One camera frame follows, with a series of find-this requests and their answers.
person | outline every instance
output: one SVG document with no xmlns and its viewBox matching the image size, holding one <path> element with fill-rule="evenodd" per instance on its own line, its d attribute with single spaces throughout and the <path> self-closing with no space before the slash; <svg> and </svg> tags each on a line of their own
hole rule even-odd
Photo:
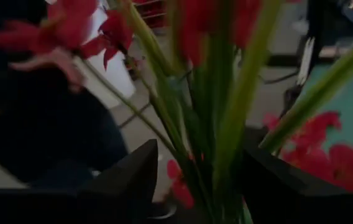
<svg viewBox="0 0 353 224">
<path fill-rule="evenodd" d="M 9 18 L 38 24 L 45 15 L 44 0 L 0 1 L 0 27 Z M 77 70 L 71 83 L 51 63 L 9 66 L 31 57 L 0 49 L 0 165 L 31 187 L 78 188 L 93 178 L 91 169 L 127 155 L 122 135 Z"/>
</svg>

green leaf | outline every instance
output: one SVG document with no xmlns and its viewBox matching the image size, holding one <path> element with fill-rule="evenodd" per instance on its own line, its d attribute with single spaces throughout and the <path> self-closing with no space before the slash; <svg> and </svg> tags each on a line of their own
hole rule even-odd
<svg viewBox="0 0 353 224">
<path fill-rule="evenodd" d="M 184 58 L 181 51 L 181 21 L 182 21 L 182 8 L 181 2 L 178 0 L 170 0 L 166 2 L 167 5 L 167 22 L 168 38 L 170 41 L 171 51 L 171 65 L 174 70 L 178 73 L 177 75 L 182 76 L 187 70 L 187 60 Z"/>
<path fill-rule="evenodd" d="M 200 123 L 203 127 L 203 133 L 209 144 L 208 159 L 213 158 L 215 133 L 214 121 L 212 113 L 212 95 L 208 95 L 209 86 L 212 83 L 211 74 L 207 73 L 203 67 L 196 67 L 192 71 L 193 81 L 191 89 L 191 101 L 193 110 L 199 117 Z"/>
<path fill-rule="evenodd" d="M 183 145 L 182 136 L 179 134 L 177 128 L 175 127 L 173 121 L 171 120 L 169 114 L 167 113 L 167 109 L 163 102 L 156 96 L 150 95 L 150 103 L 156 111 L 156 114 L 162 121 L 164 128 L 168 134 L 168 137 L 171 139 L 171 142 L 179 155 L 188 157 L 188 152 Z"/>
<path fill-rule="evenodd" d="M 209 38 L 209 53 L 206 97 L 212 100 L 211 112 L 215 130 L 225 110 L 226 99 L 233 80 L 232 15 L 234 0 L 219 2 L 219 19 L 215 22 L 216 32 Z"/>
<path fill-rule="evenodd" d="M 257 27 L 247 46 L 244 64 L 236 85 L 229 96 L 226 110 L 221 120 L 216 143 L 213 183 L 214 190 L 227 187 L 230 180 L 230 166 L 244 131 L 245 119 L 250 110 L 257 75 L 268 58 L 268 43 L 275 28 L 282 0 L 266 0 L 260 13 Z"/>
<path fill-rule="evenodd" d="M 189 107 L 183 97 L 183 93 L 179 94 L 179 101 L 183 112 L 186 135 L 191 146 L 191 151 L 196 161 L 198 161 L 198 164 L 200 164 L 202 156 L 204 156 L 204 159 L 206 160 L 212 158 L 212 155 L 210 155 L 211 150 L 209 149 L 208 140 L 198 115 Z"/>
<path fill-rule="evenodd" d="M 353 49 L 340 58 L 315 86 L 283 117 L 261 143 L 260 148 L 275 152 L 322 105 L 353 78 Z"/>
<path fill-rule="evenodd" d="M 172 90 L 170 84 L 172 80 L 166 80 L 165 78 L 159 78 L 156 83 L 158 100 L 164 105 L 165 111 L 167 112 L 170 121 L 178 132 L 179 137 L 181 136 L 181 114 L 180 106 L 178 102 L 178 96 L 175 91 Z"/>
<path fill-rule="evenodd" d="M 246 203 L 244 203 L 243 211 L 244 211 L 244 220 L 245 220 L 244 224 L 253 224 L 251 213 Z"/>
</svg>

floor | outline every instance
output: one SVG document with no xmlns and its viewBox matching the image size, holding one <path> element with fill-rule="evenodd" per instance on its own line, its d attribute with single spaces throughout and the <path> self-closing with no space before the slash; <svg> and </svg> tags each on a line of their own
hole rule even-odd
<svg viewBox="0 0 353 224">
<path fill-rule="evenodd" d="M 280 19 L 278 29 L 271 46 L 271 52 L 273 53 L 290 53 L 293 54 L 296 51 L 300 35 L 294 31 L 291 27 L 292 20 L 296 14 L 295 6 L 286 4 L 283 8 L 283 15 Z M 159 42 L 162 49 L 167 52 L 167 41 L 164 37 L 159 37 Z M 137 45 L 131 47 L 131 54 L 137 58 L 141 57 L 140 50 Z M 146 64 L 142 65 L 142 73 L 149 83 L 154 83 L 151 77 L 151 72 L 147 68 Z M 264 68 L 262 71 L 262 76 L 267 79 L 274 79 L 282 77 L 293 72 L 295 68 Z M 263 118 L 266 114 L 280 114 L 283 109 L 282 96 L 284 91 L 293 86 L 295 82 L 294 78 L 286 80 L 281 83 L 276 83 L 273 85 L 263 85 L 260 84 L 256 95 L 255 101 L 252 105 L 252 112 L 250 113 L 247 124 L 252 126 L 261 126 Z M 142 108 L 148 103 L 148 94 L 141 81 L 135 81 L 136 93 L 130 99 L 133 104 Z M 156 139 L 156 135 L 145 124 L 139 120 L 139 118 L 134 118 L 130 120 L 129 123 L 125 123 L 131 116 L 132 112 L 124 105 L 119 105 L 111 110 L 114 119 L 117 124 L 123 124 L 121 129 L 124 136 L 127 147 L 130 151 L 138 148 L 141 144 L 146 142 L 148 139 Z M 159 130 L 163 133 L 164 128 L 154 109 L 149 106 L 144 112 L 144 116 L 148 117 Z M 158 181 L 157 188 L 155 191 L 154 200 L 161 200 L 169 190 L 171 184 L 169 178 L 167 177 L 166 164 L 169 159 L 171 159 L 170 153 L 167 151 L 165 146 L 159 141 L 158 142 L 159 157 L 158 157 Z M 0 168 L 0 188 L 23 188 L 23 184 L 16 181 L 13 177 L 8 175 L 6 171 Z"/>
</svg>

